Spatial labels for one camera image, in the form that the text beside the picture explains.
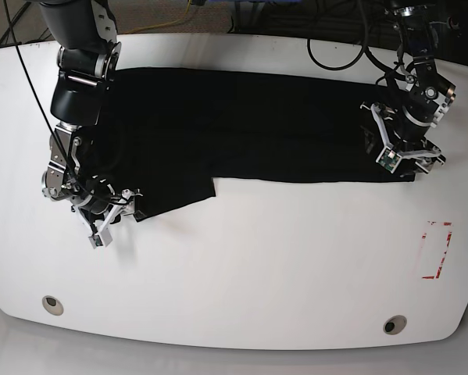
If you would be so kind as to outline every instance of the gray floor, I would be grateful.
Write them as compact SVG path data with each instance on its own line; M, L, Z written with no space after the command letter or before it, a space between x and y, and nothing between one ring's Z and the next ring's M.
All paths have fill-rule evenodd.
M22 6L23 0L8 0L13 17ZM119 34L135 27L165 23L181 17L187 0L109 0L110 8L117 18ZM0 37L8 24L2 0L0 0ZM225 33L230 28L230 12L226 2L207 2L203 7L191 8L185 22L173 27L154 29L152 33ZM39 7L33 4L15 27L19 41L38 38L46 29Z

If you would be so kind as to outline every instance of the black cloth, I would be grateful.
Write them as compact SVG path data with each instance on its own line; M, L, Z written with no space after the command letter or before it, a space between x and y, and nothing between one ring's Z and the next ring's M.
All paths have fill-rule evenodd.
M362 102L373 85L207 70L121 70L107 94L85 173L139 188L138 220L215 196L213 177L395 182L367 155Z

